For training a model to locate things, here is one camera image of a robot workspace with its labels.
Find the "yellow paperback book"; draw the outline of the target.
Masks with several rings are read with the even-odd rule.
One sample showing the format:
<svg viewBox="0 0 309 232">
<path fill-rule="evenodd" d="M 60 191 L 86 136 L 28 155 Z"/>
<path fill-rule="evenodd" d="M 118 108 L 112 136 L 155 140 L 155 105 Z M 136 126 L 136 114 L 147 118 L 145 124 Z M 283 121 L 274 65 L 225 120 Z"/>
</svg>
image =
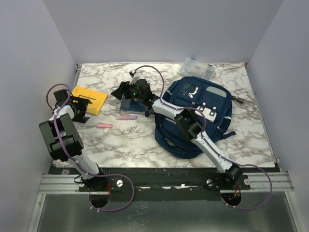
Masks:
<svg viewBox="0 0 309 232">
<path fill-rule="evenodd" d="M 108 98 L 107 93 L 99 92 L 96 90 L 91 90 L 84 87 L 76 86 L 72 91 L 73 96 L 89 98 L 92 104 L 87 107 L 87 113 L 92 115 L 98 115 Z"/>
</svg>

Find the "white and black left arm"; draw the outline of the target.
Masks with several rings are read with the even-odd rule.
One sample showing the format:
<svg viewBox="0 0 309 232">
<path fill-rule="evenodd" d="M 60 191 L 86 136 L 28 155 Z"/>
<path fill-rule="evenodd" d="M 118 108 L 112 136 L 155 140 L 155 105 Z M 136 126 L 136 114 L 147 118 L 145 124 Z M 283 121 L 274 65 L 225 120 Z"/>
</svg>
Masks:
<svg viewBox="0 0 309 232">
<path fill-rule="evenodd" d="M 88 189 L 101 191 L 108 186 L 98 165 L 83 154 L 84 144 L 74 125 L 86 123 L 89 99 L 75 97 L 66 89 L 54 92 L 56 105 L 50 119 L 39 124 L 43 140 L 53 160 L 68 162 L 80 173 L 80 184 Z"/>
</svg>

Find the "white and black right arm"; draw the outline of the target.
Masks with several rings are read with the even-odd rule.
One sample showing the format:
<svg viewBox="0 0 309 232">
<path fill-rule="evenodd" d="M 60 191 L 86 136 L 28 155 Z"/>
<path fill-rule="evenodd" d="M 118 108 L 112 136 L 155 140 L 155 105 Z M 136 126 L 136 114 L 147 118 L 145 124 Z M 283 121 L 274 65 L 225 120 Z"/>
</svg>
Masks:
<svg viewBox="0 0 309 232">
<path fill-rule="evenodd" d="M 121 82 L 111 95 L 140 102 L 146 113 L 154 113 L 155 140 L 170 154 L 185 160 L 205 154 L 219 172 L 220 187 L 239 185 L 242 169 L 215 144 L 235 135 L 234 131 L 226 132 L 231 123 L 232 95 L 224 87 L 191 76 L 173 82 L 157 96 L 145 79 L 139 79 Z"/>
</svg>

